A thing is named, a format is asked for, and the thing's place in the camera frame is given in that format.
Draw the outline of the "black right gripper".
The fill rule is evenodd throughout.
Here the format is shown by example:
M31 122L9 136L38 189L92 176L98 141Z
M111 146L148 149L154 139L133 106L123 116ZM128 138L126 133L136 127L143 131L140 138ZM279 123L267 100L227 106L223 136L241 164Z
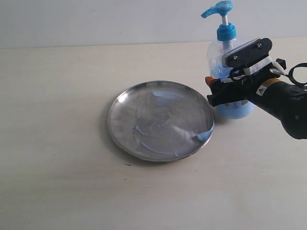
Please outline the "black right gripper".
M205 78L211 90L207 99L213 107L248 100L258 107L280 107L280 81L273 75L249 76L228 83L211 76Z

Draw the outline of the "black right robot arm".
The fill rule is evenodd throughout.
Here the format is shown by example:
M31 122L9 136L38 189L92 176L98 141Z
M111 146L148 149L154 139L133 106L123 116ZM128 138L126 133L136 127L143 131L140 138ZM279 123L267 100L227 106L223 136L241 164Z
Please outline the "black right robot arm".
M277 78L254 78L224 83L205 78L211 93L207 95L213 107L248 100L278 119L288 135L307 138L307 92Z

